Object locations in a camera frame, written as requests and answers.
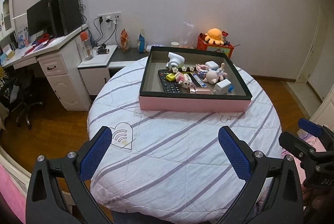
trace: pink box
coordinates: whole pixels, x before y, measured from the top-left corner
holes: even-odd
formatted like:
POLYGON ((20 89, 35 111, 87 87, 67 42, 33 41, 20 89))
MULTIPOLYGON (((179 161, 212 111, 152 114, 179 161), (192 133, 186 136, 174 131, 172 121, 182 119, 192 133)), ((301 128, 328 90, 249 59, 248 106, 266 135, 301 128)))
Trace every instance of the pink box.
MULTIPOLYGON (((205 84, 213 90, 214 85, 205 84)), ((170 47, 152 47, 139 92, 140 109, 154 111, 243 112, 250 104, 251 98, 252 94, 244 80, 224 53, 170 47), (234 87, 233 95, 190 94, 189 90, 183 88, 180 89, 181 93, 164 92, 158 70, 166 69, 169 52, 183 56, 188 67, 205 64, 207 61, 214 61, 218 65, 225 63, 224 70, 234 87)))

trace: white cup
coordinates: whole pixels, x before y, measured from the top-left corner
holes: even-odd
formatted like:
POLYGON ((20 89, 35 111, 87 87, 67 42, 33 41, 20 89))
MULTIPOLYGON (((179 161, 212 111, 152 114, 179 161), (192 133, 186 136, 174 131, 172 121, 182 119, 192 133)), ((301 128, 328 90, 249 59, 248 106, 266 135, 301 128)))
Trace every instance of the white cup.
POLYGON ((174 48, 178 48, 179 47, 179 43, 178 42, 172 42, 171 45, 174 48))

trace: round table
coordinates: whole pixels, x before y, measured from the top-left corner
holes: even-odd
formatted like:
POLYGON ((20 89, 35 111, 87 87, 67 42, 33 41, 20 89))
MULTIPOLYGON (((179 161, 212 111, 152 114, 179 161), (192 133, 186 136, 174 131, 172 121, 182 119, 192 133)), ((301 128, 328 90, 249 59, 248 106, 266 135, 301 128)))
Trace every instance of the round table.
POLYGON ((281 158, 276 110, 261 86, 237 68, 253 95, 244 113, 142 111, 138 95, 146 61, 114 75, 91 107, 90 138, 101 126, 113 133, 112 145, 92 178, 91 193, 111 210, 173 223, 219 219, 244 181, 220 147, 218 130, 228 125, 252 150, 281 158))

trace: desk drawer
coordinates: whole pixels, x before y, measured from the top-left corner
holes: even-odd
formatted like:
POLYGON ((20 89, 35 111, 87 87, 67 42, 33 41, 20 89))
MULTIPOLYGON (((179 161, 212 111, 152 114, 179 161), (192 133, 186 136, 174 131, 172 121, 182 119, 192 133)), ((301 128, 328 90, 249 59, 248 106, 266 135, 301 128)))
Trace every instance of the desk drawer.
POLYGON ((39 64, 46 77, 68 73, 61 54, 39 59, 39 64))

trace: screw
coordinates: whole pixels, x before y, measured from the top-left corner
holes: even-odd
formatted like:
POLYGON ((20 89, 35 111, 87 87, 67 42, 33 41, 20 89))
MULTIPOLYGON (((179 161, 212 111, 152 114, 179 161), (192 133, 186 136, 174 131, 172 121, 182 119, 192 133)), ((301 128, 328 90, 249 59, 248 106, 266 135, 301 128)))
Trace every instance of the screw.
POLYGON ((37 161, 42 162, 45 159, 44 155, 39 155, 37 161))
POLYGON ((263 157, 263 153, 260 152, 260 151, 256 151, 254 154, 257 158, 262 158, 263 157))
POLYGON ((68 154, 67 154, 67 157, 68 158, 74 158, 76 156, 76 153, 75 152, 69 152, 68 154))
POLYGON ((291 154, 287 154, 287 159, 288 159, 289 161, 293 161, 293 156, 292 156, 291 154))

